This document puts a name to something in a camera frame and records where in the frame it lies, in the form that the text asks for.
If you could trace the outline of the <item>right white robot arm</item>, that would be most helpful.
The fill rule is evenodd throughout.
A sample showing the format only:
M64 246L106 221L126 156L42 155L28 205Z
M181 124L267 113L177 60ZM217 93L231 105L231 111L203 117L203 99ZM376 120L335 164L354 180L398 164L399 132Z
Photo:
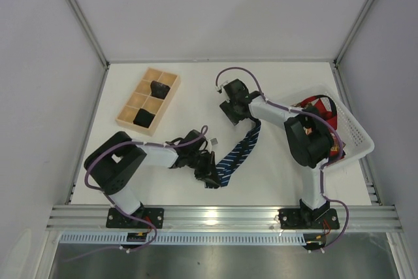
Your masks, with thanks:
M245 119L263 120L285 131L289 151L302 176L300 215L312 224L330 209L324 196L323 167L330 159L334 146L332 126L320 117L317 108L287 107L268 100L261 92L250 92L239 79L219 88L227 99L221 110L233 123Z

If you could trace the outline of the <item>navy blue striped tie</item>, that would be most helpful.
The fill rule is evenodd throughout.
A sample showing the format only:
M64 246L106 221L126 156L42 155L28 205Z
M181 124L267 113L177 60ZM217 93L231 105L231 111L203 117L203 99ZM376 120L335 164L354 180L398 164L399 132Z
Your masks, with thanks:
M253 120L253 127L246 136L216 164L220 187L228 186L233 173L245 162L255 148L261 131L261 121Z

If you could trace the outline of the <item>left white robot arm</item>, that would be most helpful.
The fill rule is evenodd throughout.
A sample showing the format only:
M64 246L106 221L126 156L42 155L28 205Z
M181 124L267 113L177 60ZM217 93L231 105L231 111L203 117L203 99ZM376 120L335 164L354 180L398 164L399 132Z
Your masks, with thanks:
M163 144L139 142L118 131L96 149L84 162L84 183L101 192L119 211L132 220L144 219L144 205L130 187L130 180L140 167L179 169L189 167L197 180L211 188L221 186L215 154L207 149L203 126Z

